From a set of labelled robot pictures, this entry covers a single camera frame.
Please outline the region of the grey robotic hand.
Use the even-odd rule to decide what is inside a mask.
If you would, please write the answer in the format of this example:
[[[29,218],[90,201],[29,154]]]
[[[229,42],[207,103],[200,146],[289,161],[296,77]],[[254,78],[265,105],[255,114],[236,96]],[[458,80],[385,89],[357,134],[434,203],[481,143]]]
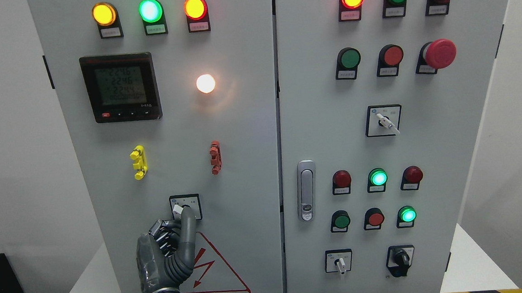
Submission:
[[[194,211],[185,206],[179,220],[157,220],[137,243],[142,293],[178,289],[194,270],[196,247]]]

